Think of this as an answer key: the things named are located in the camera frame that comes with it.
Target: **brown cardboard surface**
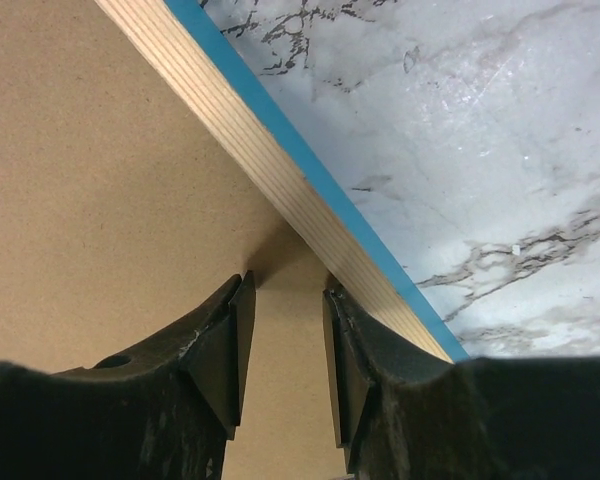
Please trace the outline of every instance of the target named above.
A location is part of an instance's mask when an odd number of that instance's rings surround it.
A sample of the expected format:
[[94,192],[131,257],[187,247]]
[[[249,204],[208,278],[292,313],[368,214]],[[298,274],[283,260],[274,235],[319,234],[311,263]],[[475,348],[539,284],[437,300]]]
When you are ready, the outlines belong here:
[[268,273],[224,478],[330,478],[325,269],[91,0],[0,2],[0,359],[45,371]]

